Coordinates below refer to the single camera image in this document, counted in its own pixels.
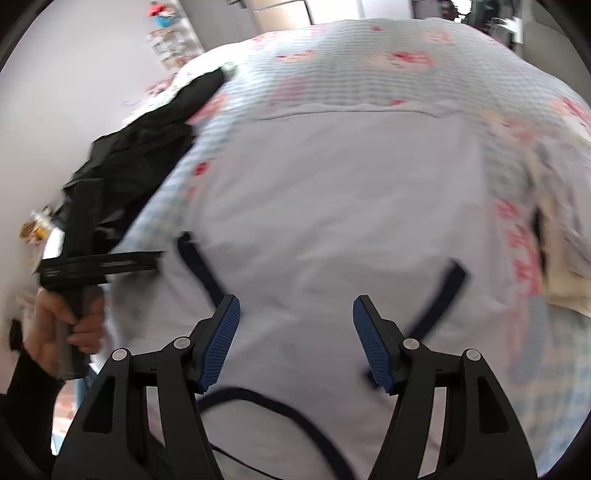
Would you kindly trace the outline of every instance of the pink flower print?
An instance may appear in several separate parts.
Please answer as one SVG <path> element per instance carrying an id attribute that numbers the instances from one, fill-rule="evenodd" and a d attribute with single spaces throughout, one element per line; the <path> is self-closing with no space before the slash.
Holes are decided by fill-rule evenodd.
<path id="1" fill-rule="evenodd" d="M 425 72 L 434 62 L 425 51 L 397 51 L 376 53 L 370 57 L 371 66 L 382 70 Z"/>
<path id="2" fill-rule="evenodd" d="M 326 32 L 326 30 L 328 30 L 328 25 L 326 25 L 326 24 L 312 25 L 311 27 L 309 27 L 309 29 L 310 29 L 310 36 L 315 37 L 316 35 Z"/>
<path id="3" fill-rule="evenodd" d="M 553 99 L 550 105 L 574 133 L 591 142 L 591 112 L 587 108 L 567 97 Z"/>
<path id="4" fill-rule="evenodd" d="M 492 111 L 481 112 L 480 115 L 488 121 L 491 131 L 505 141 L 529 145 L 534 140 L 535 131 L 519 118 L 504 117 Z"/>
<path id="5" fill-rule="evenodd" d="M 423 40 L 434 42 L 434 43 L 443 43 L 445 45 L 453 45 L 454 39 L 452 34 L 447 30 L 431 30 L 428 32 L 423 32 L 421 34 Z"/>
<path id="6" fill-rule="evenodd" d="M 197 165 L 195 165 L 195 168 L 193 169 L 193 176 L 200 177 L 201 175 L 204 175 L 205 172 L 208 171 L 208 169 L 209 169 L 209 160 L 202 161 L 201 163 L 198 163 Z"/>
<path id="7" fill-rule="evenodd" d="M 203 120 L 213 118 L 228 102 L 229 95 L 227 93 L 219 93 L 206 103 L 196 114 L 194 114 L 187 124 L 197 125 Z"/>
<path id="8" fill-rule="evenodd" d="M 275 37 L 279 35 L 279 32 L 267 32 L 263 33 L 262 35 L 258 35 L 254 37 L 252 41 L 252 48 L 258 50 L 260 48 L 265 47 L 268 43 L 275 39 Z"/>
<path id="9" fill-rule="evenodd" d="M 286 63 L 294 63 L 298 61 L 305 61 L 309 58 L 313 57 L 316 51 L 314 50 L 306 50 L 299 53 L 290 53 L 290 54 L 283 54 L 278 55 L 277 60 L 284 61 Z"/>
<path id="10" fill-rule="evenodd" d="M 304 92 L 306 80 L 302 77 L 283 78 L 271 96 L 269 104 L 275 106 L 280 102 L 290 102 L 300 98 Z"/>

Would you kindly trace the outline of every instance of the red object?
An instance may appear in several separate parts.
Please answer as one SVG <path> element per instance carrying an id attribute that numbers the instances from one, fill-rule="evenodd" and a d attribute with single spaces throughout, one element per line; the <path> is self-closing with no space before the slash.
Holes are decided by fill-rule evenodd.
<path id="1" fill-rule="evenodd" d="M 201 175 L 203 175 L 205 172 L 207 172 L 207 169 L 209 168 L 209 161 L 204 161 L 201 162 L 199 165 L 195 166 L 195 170 L 194 170 L 194 175 L 196 177 L 199 177 Z"/>
<path id="2" fill-rule="evenodd" d="M 161 11 L 163 11 L 165 9 L 166 9 L 166 5 L 164 5 L 164 4 L 153 4 L 150 7 L 148 14 L 151 17 L 155 17 L 156 15 L 158 15 Z"/>

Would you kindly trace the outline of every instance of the black cloth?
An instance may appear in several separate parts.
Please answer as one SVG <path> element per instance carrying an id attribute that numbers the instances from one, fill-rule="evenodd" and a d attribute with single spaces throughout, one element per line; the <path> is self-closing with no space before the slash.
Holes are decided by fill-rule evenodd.
<path id="1" fill-rule="evenodd" d="M 95 228 L 92 253 L 112 250 L 191 148 L 193 128 L 185 122 L 213 97 L 224 81 L 222 69 L 201 75 L 180 89 L 170 103 L 95 140 L 88 161 L 63 187 L 64 205 L 56 214 L 56 224 L 65 230 L 79 180 L 102 179 L 102 213 Z"/>
<path id="2" fill-rule="evenodd" d="M 7 394 L 0 395 L 1 470 L 10 472 L 11 479 L 39 478 L 25 473 L 34 466 L 47 477 L 51 475 L 53 408 L 63 385 L 22 350 Z"/>

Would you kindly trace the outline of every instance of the checkered fabric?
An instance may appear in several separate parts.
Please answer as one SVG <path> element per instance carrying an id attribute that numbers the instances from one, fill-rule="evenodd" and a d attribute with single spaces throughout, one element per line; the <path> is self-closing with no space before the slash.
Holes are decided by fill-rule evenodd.
<path id="1" fill-rule="evenodd" d="M 182 229 L 199 165 L 215 161 L 236 125 L 257 109 L 315 102 L 459 102 L 481 126 L 490 193 L 519 202 L 529 185 L 519 142 L 537 134 L 571 134 L 557 102 L 586 108 L 560 80 L 482 33 L 440 19 L 343 21 L 264 34 L 236 48 L 235 75 L 205 107 L 198 141 L 146 205 L 118 251 L 171 246 Z M 185 83 L 191 79 L 184 77 Z M 173 84 L 151 108 L 168 102 L 182 83 Z M 141 336 L 142 309 L 153 285 L 154 274 L 114 280 L 113 315 L 122 345 Z M 591 407 L 591 322 L 552 307 L 550 332 L 536 379 L 517 388 L 511 398 L 540 472 L 564 452 Z"/>

